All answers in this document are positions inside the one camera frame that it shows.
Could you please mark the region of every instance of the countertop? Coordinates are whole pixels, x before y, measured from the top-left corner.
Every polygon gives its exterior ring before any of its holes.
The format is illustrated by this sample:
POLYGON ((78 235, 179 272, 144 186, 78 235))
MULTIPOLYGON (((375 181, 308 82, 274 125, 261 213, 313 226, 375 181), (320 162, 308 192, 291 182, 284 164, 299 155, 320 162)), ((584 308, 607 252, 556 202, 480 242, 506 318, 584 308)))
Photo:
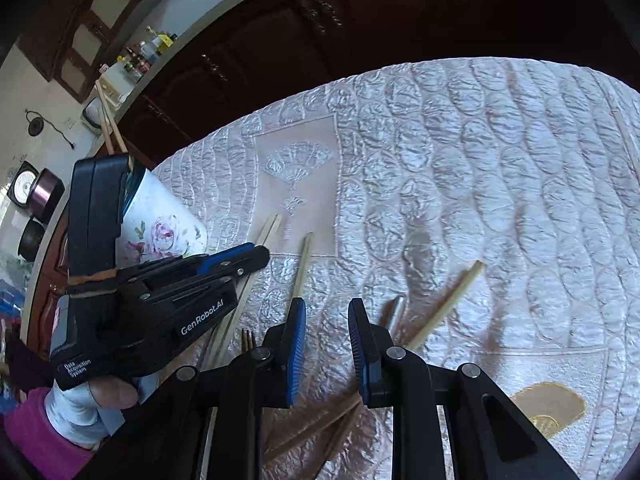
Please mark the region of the countertop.
MULTIPOLYGON (((138 98, 140 93, 146 88, 151 80, 162 70, 162 68, 169 62, 169 60, 175 56, 180 50, 185 47, 193 38, 195 38, 198 34, 200 34, 205 28, 209 27, 211 23, 213 23, 216 19, 222 16, 228 10, 231 10, 236 5, 240 4, 245 0, 223 0, 216 6, 214 6, 211 10, 206 12, 197 22, 193 23, 187 31, 184 32, 175 41, 174 45, 167 51, 164 56, 160 58, 159 62, 156 62, 155 65, 151 67, 151 70, 140 80, 140 82, 136 85, 133 92, 129 95, 127 100, 122 104, 120 109, 116 113, 116 121, 119 121, 122 116, 126 113, 126 111, 131 106, 132 102, 138 98)), ((91 152, 88 153, 87 157, 94 156, 100 147, 101 143, 96 142, 94 144, 94 148, 91 152)), ((21 328, 20 328, 20 338, 26 342, 27 341, 27 332, 29 329, 29 319, 31 314, 31 303, 33 301, 33 295, 35 293, 36 284, 38 282, 38 276, 40 274, 40 268, 42 267, 42 263, 44 261, 44 257, 47 253, 47 249, 49 248, 49 243, 53 236, 53 233, 58 226, 58 221, 62 216, 62 212, 66 207, 66 202, 69 197, 69 189, 67 189, 60 199, 58 206, 56 207, 49 224, 45 230, 44 236, 42 237, 42 241, 40 243, 40 248, 38 249, 38 253, 36 255, 36 259, 33 263, 33 270, 31 274, 31 282, 27 288, 27 292, 25 294, 24 306, 22 308, 22 319, 21 319, 21 328)))

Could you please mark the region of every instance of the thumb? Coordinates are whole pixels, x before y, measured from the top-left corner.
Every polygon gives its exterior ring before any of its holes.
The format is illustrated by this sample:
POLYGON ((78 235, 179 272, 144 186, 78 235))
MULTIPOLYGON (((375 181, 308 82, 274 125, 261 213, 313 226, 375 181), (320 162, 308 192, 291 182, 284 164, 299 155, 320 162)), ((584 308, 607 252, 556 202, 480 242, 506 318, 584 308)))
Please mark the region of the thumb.
POLYGON ((138 391, 117 377, 98 377, 89 381, 89 389, 101 408, 125 410, 138 402, 138 391))

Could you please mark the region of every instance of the metal screw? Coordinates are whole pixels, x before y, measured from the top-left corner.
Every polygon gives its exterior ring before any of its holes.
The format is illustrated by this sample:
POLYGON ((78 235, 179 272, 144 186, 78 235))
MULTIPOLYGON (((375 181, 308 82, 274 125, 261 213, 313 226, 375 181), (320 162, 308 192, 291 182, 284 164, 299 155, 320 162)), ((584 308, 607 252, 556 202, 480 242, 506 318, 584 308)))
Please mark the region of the metal screw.
POLYGON ((266 346, 257 346, 256 348, 251 350, 251 357, 253 357, 256 361, 264 361, 270 355, 271 350, 269 350, 266 346))
POLYGON ((193 366, 183 366, 176 375, 179 381, 191 381, 196 376, 196 369, 193 366))
POLYGON ((386 349, 386 355, 391 357, 392 359, 403 359, 406 355, 406 350, 401 346, 390 346, 386 349))
POLYGON ((470 379, 475 379, 480 375, 482 370, 478 365, 473 363, 465 363, 462 365, 462 373, 465 374, 470 379))

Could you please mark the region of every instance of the gold fan embroidery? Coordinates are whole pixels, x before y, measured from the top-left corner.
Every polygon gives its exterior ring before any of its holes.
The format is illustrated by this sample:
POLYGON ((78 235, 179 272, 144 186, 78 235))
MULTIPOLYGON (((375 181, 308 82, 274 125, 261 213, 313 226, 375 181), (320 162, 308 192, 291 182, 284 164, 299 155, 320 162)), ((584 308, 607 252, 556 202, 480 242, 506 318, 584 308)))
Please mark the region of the gold fan embroidery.
POLYGON ((511 397, 513 403, 547 439, 584 415, 584 399, 560 383, 537 383, 511 397))

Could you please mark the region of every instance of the bottle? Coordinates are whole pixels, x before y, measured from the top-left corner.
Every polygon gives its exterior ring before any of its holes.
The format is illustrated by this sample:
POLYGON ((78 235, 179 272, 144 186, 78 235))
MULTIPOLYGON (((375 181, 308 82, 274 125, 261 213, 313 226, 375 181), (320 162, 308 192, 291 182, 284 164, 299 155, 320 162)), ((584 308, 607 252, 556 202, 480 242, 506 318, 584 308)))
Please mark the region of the bottle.
POLYGON ((170 46, 172 46, 172 44, 174 44, 172 39, 169 38, 166 34, 158 34, 149 26, 147 26, 146 31, 152 38, 151 43, 154 44, 156 50, 158 51, 158 54, 160 54, 161 56, 170 46))
POLYGON ((118 61, 122 63, 122 67, 134 82, 137 83, 138 81, 140 81, 142 74, 140 73, 140 70, 133 66, 132 62, 130 62, 128 59, 123 58, 122 56, 118 56, 118 61))
POLYGON ((151 65, 149 64, 149 62, 143 58, 142 56, 140 56, 140 54, 137 54, 133 49, 131 49, 130 47, 126 46, 125 49, 127 51, 127 54, 129 54, 129 57, 131 58, 131 62, 133 63, 133 65, 140 70, 140 72, 144 75, 147 72, 149 72, 149 69, 151 68, 151 65))
POLYGON ((156 48, 147 43, 146 41, 140 41, 137 44, 140 54, 150 63, 153 64, 158 61, 158 53, 156 52, 156 48))

